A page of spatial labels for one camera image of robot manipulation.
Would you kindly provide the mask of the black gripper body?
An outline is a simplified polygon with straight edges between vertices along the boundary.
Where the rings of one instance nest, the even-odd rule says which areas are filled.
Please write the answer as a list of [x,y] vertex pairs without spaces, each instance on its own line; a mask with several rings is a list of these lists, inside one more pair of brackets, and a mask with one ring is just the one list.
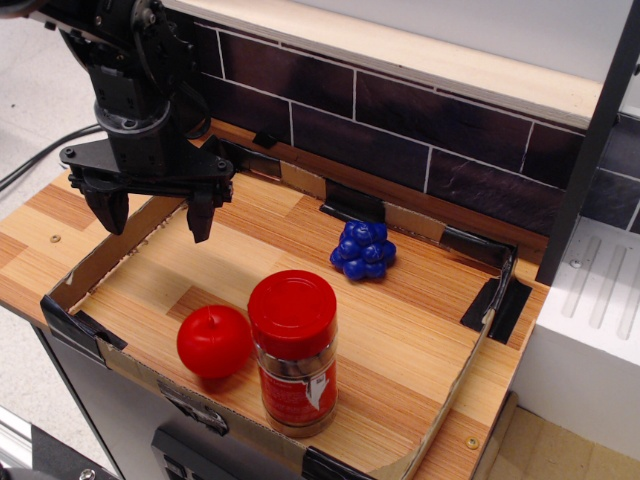
[[183,198],[191,206],[222,206],[233,195],[232,163],[191,142],[207,132],[206,117],[183,129],[170,112],[134,119],[99,112],[107,138],[65,148],[71,185],[90,206],[126,206],[131,194]]

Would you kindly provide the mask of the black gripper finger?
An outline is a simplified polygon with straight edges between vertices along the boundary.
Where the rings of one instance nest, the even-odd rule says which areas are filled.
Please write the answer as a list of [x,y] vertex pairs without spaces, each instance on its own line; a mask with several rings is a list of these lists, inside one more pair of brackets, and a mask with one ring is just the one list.
[[209,238],[215,212],[214,194],[209,190],[199,190],[188,198],[187,223],[195,243]]
[[126,191],[97,191],[86,189],[87,205],[103,227],[114,235],[121,235],[129,216],[129,196]]

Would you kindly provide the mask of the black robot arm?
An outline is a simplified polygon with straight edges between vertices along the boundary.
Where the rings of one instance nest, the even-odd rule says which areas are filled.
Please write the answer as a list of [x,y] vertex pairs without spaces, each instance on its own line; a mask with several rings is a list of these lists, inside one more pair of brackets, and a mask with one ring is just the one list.
[[183,198],[195,242],[232,197],[230,161],[194,145],[210,129],[193,84],[193,46],[159,1],[37,1],[28,15],[56,27],[89,74],[107,137],[66,154],[72,187],[109,232],[123,233],[129,194]]

